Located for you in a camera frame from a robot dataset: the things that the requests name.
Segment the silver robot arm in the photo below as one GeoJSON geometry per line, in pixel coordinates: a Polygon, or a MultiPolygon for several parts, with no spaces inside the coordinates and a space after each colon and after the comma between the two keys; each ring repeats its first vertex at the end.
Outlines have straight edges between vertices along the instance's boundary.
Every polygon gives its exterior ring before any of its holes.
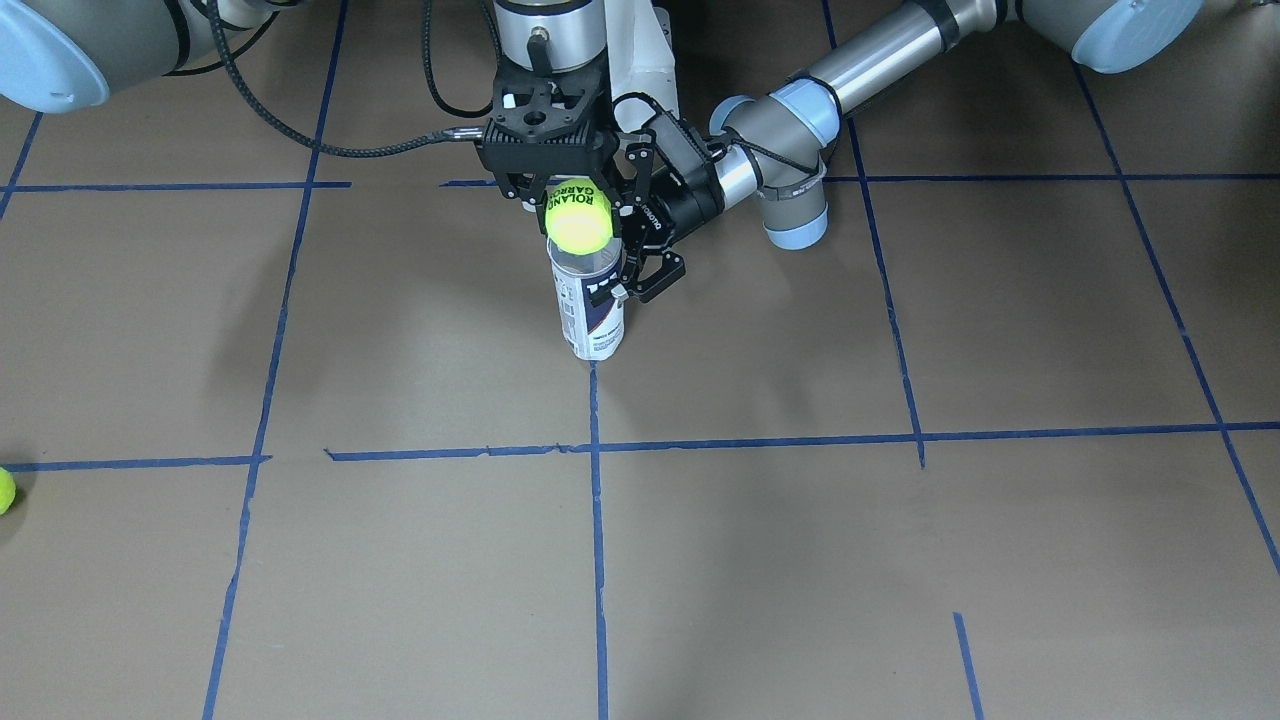
{"type": "Polygon", "coordinates": [[[664,167],[640,176],[637,210],[621,222],[618,270],[590,299],[654,299],[685,273],[675,245],[746,199],[785,250],[824,234],[824,151],[850,117],[874,106],[963,40],[1019,22],[1076,64],[1103,74],[1134,69],[1183,35],[1199,1],[904,1],[765,96],[727,97],[698,133],[640,92],[617,97],[650,137],[640,152],[664,167]]]}
{"type": "Polygon", "coordinates": [[[291,141],[348,159],[401,155],[436,143],[472,143],[500,192],[547,210],[554,177],[593,183],[613,213],[636,202],[614,161],[605,8],[599,1],[481,1],[495,56],[490,100],[463,109],[444,100],[433,56],[435,5],[420,5],[422,76],[434,104],[462,126],[398,143],[344,147],[285,123],[239,67],[293,1],[5,1],[3,96],[63,114],[105,104],[151,79],[224,72],[253,114],[291,141]]]}

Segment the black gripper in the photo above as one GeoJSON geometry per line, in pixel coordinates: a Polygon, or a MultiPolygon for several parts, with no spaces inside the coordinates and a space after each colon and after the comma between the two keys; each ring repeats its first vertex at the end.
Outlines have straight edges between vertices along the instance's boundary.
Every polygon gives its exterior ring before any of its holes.
{"type": "Polygon", "coordinates": [[[608,193],[591,182],[591,231],[637,242],[623,245],[622,288],[648,304],[686,273],[671,246],[724,210],[716,163],[726,149],[669,111],[645,122],[639,137],[608,146],[608,193]],[[659,266],[646,274],[650,259],[659,266]]]}
{"type": "Polygon", "coordinates": [[[608,146],[618,132],[605,61],[547,78],[502,61],[477,155],[504,197],[545,213],[554,176],[588,177],[608,193],[608,146]]]}

